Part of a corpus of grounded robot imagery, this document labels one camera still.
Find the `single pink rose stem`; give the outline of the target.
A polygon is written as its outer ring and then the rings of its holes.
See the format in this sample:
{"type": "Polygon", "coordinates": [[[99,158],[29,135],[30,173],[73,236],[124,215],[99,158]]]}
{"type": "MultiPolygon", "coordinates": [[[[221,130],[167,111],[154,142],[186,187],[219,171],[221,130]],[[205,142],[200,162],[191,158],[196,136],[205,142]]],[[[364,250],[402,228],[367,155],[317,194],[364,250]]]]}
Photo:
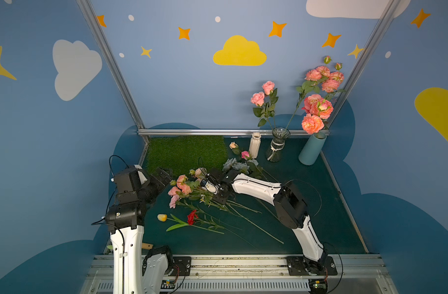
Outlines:
{"type": "Polygon", "coordinates": [[[271,90],[269,94],[259,92],[252,96],[253,114],[259,119],[258,127],[268,124],[272,130],[275,129],[275,108],[278,99],[276,89],[271,90]]]}

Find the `peach rosebud stem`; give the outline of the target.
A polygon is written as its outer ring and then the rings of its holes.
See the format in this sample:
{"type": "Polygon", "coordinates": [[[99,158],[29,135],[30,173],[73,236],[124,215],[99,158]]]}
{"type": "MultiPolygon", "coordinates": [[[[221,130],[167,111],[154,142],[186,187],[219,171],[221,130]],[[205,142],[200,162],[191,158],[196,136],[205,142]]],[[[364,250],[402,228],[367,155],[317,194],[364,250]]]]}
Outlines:
{"type": "Polygon", "coordinates": [[[260,164],[258,166],[255,166],[253,164],[244,164],[241,158],[241,152],[244,150],[242,150],[236,142],[231,142],[229,147],[235,157],[229,159],[225,163],[224,168],[228,170],[236,170],[258,180],[277,182],[277,179],[272,176],[266,169],[264,169],[260,164]]]}

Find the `pink rose spray stem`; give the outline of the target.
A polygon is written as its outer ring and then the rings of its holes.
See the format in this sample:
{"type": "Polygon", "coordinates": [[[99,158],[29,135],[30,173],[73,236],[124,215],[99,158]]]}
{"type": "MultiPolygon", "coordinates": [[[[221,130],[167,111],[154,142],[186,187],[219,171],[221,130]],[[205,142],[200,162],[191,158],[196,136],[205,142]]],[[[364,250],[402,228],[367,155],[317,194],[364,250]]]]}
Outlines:
{"type": "Polygon", "coordinates": [[[324,66],[320,72],[327,79],[321,84],[321,89],[326,93],[325,99],[331,100],[338,92],[340,85],[345,80],[344,73],[341,72],[343,64],[337,62],[335,64],[335,71],[330,71],[328,67],[324,66]]]}

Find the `coral pink rose stem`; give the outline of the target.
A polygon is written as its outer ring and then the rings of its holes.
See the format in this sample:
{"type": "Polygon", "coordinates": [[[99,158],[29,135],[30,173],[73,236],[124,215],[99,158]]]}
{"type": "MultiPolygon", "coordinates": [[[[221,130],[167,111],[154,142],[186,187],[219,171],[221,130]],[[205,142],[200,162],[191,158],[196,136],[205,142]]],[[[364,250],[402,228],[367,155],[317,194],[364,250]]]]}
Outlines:
{"type": "Polygon", "coordinates": [[[311,113],[313,106],[322,100],[323,97],[321,95],[312,94],[304,99],[304,107],[302,108],[302,110],[304,110],[306,113],[311,113]]]}

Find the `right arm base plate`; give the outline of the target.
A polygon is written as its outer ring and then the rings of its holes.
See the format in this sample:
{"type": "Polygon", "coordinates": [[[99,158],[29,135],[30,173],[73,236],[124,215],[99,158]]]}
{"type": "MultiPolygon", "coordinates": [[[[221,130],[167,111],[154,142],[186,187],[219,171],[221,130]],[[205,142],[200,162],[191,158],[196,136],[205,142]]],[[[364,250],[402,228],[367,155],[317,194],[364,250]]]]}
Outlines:
{"type": "Polygon", "coordinates": [[[286,257],[290,276],[336,276],[338,275],[334,259],[326,254],[319,261],[306,256],[286,257]]]}

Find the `tall pink spray stem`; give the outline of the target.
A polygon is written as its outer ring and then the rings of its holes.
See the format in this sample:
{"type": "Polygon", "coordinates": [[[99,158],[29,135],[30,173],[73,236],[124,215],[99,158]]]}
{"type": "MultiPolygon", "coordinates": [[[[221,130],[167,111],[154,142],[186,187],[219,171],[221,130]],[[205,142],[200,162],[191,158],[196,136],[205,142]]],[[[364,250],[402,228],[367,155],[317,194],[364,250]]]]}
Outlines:
{"type": "Polygon", "coordinates": [[[315,69],[309,70],[306,73],[305,81],[301,86],[296,87],[296,91],[299,93],[299,97],[296,104],[296,109],[293,112],[288,124],[285,129],[290,127],[291,121],[293,120],[296,112],[299,110],[300,105],[303,103],[306,96],[310,93],[319,94],[321,91],[320,84],[326,82],[330,76],[330,70],[328,65],[331,63],[332,58],[330,56],[325,56],[323,58],[323,65],[315,69]]]}

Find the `two-bloom coral rose stem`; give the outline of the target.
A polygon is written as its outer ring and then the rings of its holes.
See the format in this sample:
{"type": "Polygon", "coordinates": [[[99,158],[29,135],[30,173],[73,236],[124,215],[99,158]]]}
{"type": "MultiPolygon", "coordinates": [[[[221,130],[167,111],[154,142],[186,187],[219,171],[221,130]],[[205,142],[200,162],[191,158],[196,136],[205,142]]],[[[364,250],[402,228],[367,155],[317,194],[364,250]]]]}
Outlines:
{"type": "Polygon", "coordinates": [[[313,106],[311,113],[306,113],[306,116],[304,116],[301,122],[303,130],[309,135],[320,132],[325,126],[324,122],[329,119],[333,110],[332,103],[323,98],[322,101],[313,106]]]}

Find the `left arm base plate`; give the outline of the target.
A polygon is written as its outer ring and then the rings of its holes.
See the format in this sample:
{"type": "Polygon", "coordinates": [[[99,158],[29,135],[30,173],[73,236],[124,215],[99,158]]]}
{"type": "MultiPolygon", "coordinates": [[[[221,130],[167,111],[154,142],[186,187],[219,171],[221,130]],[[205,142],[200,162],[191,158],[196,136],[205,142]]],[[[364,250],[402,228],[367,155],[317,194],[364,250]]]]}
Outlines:
{"type": "Polygon", "coordinates": [[[190,276],[192,257],[174,257],[173,265],[165,272],[166,276],[190,276]]]}

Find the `blue grey fabric flowers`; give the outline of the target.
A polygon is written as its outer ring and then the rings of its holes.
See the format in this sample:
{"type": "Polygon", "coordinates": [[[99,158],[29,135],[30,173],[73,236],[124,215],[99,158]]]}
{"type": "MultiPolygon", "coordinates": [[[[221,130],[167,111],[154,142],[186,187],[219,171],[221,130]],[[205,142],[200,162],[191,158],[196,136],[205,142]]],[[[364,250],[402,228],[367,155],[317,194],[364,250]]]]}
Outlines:
{"type": "Polygon", "coordinates": [[[235,194],[244,194],[274,206],[275,196],[282,184],[263,168],[256,159],[237,161],[229,159],[223,167],[222,185],[235,194]]]}

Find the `red flower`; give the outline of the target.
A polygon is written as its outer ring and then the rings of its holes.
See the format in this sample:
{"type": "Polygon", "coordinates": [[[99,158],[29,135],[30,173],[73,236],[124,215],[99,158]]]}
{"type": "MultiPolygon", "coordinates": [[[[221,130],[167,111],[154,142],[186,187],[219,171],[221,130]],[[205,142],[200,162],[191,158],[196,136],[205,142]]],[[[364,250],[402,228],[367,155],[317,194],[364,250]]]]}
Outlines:
{"type": "Polygon", "coordinates": [[[201,211],[198,211],[196,209],[191,211],[191,213],[187,216],[188,225],[205,230],[207,232],[214,232],[221,235],[224,235],[225,233],[231,233],[233,236],[245,242],[250,247],[257,249],[257,247],[254,246],[251,242],[247,241],[245,238],[235,232],[235,230],[238,230],[237,227],[225,224],[209,214],[201,215],[200,213],[201,211]]]}

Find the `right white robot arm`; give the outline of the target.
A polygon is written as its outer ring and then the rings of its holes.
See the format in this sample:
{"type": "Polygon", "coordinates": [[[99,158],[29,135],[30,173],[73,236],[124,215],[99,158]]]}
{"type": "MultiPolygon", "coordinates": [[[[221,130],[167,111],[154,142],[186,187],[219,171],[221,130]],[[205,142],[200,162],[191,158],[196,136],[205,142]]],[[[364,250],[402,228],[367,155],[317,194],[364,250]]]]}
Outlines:
{"type": "Polygon", "coordinates": [[[328,254],[313,229],[308,205],[292,182],[271,183],[237,170],[223,175],[214,169],[205,175],[201,187],[220,204],[227,203],[229,196],[234,194],[245,194],[271,204],[280,223],[291,229],[299,241],[307,271],[321,271],[324,268],[328,254]]]}

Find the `magenta rosebud stem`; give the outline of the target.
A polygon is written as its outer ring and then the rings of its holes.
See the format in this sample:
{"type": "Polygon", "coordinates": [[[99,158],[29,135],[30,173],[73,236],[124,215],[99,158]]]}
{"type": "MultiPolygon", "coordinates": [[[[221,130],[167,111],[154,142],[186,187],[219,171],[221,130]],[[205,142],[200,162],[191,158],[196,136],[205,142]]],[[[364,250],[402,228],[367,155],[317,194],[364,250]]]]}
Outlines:
{"type": "Polygon", "coordinates": [[[259,165],[258,161],[256,159],[252,158],[248,151],[242,151],[241,158],[242,158],[242,162],[246,165],[250,165],[250,164],[253,164],[255,166],[259,165]]]}

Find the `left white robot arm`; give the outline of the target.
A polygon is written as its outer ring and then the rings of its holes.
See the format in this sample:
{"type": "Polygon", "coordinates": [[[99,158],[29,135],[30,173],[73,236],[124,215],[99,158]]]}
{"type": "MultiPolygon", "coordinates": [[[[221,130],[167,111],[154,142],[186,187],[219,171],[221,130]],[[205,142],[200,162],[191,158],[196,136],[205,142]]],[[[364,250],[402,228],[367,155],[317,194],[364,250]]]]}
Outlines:
{"type": "Polygon", "coordinates": [[[114,294],[158,294],[164,275],[172,271],[173,255],[168,246],[141,255],[144,217],[171,180],[163,169],[150,175],[138,165],[112,177],[118,203],[108,209],[105,224],[113,245],[114,294]]]}

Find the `pink flower bouquet pile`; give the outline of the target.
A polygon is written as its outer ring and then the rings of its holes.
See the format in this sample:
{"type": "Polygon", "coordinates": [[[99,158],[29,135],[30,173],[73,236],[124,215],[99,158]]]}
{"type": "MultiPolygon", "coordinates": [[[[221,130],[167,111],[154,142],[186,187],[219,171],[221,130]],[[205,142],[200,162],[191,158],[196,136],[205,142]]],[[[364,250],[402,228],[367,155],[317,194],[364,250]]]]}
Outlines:
{"type": "Polygon", "coordinates": [[[239,220],[244,220],[263,232],[265,235],[269,236],[271,239],[275,240],[280,244],[284,242],[278,239],[276,236],[264,230],[261,226],[257,225],[255,222],[251,221],[248,217],[245,217],[240,211],[246,210],[252,213],[258,213],[258,210],[246,207],[238,202],[229,200],[225,205],[221,205],[212,200],[212,194],[200,186],[201,180],[205,179],[205,169],[199,168],[196,170],[191,170],[190,175],[181,175],[177,180],[170,182],[171,189],[168,191],[168,195],[171,197],[169,207],[175,209],[178,206],[188,208],[191,211],[198,210],[201,211],[201,215],[209,214],[212,217],[220,220],[218,217],[206,211],[207,208],[215,208],[221,212],[228,213],[239,220]]]}

